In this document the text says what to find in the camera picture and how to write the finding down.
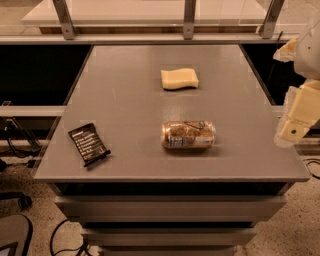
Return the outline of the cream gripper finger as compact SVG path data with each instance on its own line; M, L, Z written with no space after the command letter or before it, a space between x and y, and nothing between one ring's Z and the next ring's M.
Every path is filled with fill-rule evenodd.
M297 144L319 120L320 81L307 79L299 88L290 86L274 143L282 148Z
M273 59L284 63L293 61L295 58L296 45L297 39L290 39L285 45L276 50Z

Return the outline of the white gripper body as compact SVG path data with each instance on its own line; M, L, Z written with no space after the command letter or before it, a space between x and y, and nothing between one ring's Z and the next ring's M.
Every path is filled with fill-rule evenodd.
M313 20L297 39L294 70L307 79L320 80L320 20Z

